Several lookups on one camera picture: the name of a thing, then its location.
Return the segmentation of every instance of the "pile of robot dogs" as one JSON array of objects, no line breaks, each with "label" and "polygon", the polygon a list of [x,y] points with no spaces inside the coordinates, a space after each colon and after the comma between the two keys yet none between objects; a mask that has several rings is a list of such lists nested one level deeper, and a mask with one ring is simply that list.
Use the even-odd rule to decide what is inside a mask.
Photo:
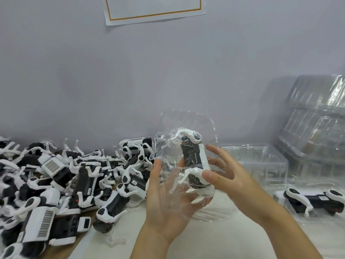
[{"label": "pile of robot dogs", "polygon": [[60,151],[50,142],[19,151],[0,137],[2,258],[37,258],[48,244],[74,243],[91,226],[83,216],[90,210],[97,209],[93,227],[109,233],[126,206],[139,205],[153,168],[152,139],[127,139],[120,147],[113,156],[85,154],[78,141],[71,150],[65,140]]}]

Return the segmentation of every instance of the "left hand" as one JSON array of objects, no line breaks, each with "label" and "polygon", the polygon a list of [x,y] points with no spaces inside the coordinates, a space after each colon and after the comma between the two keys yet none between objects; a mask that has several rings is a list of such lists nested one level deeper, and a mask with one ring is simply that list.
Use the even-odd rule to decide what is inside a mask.
[{"label": "left hand", "polygon": [[[185,167],[184,159],[179,162],[178,167]],[[181,209],[177,211],[167,209],[166,195],[171,187],[169,187],[169,179],[162,186],[160,185],[159,176],[161,169],[160,160],[155,160],[150,173],[149,188],[147,190],[146,221],[143,227],[162,235],[171,244],[186,228],[193,214],[209,204],[212,198],[205,198],[201,202],[193,204],[192,201],[199,197],[198,194],[178,193]]]}]

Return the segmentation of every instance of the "white wall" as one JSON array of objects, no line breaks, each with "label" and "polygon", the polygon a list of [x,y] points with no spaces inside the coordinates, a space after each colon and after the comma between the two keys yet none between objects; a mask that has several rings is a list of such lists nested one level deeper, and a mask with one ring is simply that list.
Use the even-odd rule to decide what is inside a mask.
[{"label": "white wall", "polygon": [[0,135],[111,148],[160,113],[269,141],[301,73],[343,73],[345,0],[208,0],[207,15],[106,26],[101,0],[0,0]]}]

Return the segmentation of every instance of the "orange border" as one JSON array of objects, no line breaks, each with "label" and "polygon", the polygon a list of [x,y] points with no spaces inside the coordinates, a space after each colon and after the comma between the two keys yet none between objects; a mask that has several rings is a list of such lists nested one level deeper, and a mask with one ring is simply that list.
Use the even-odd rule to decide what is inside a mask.
[{"label": "orange border", "polygon": [[108,6],[108,0],[106,0],[106,4],[107,4],[107,8],[108,8],[108,14],[109,14],[109,20],[110,20],[110,21],[118,21],[118,20],[126,20],[126,19],[142,18],[142,17],[150,17],[150,16],[157,16],[157,15],[164,15],[164,14],[172,14],[172,13],[193,12],[193,11],[200,11],[200,10],[201,10],[201,0],[200,0],[200,8],[197,8],[197,9],[184,10],[184,11],[177,11],[177,12],[168,12],[168,13],[156,13],[156,14],[148,14],[148,15],[127,17],[127,18],[112,19],[112,18],[110,17],[110,10],[109,10],[109,6]]}]

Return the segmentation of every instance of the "right hand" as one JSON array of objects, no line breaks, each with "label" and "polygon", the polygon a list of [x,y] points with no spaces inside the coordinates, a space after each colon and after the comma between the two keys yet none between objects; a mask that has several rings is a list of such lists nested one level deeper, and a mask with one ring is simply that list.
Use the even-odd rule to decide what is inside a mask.
[{"label": "right hand", "polygon": [[287,213],[225,150],[213,145],[206,145],[206,149],[221,158],[208,158],[208,163],[225,172],[204,170],[203,178],[225,192],[244,215],[264,226],[271,219]]}]

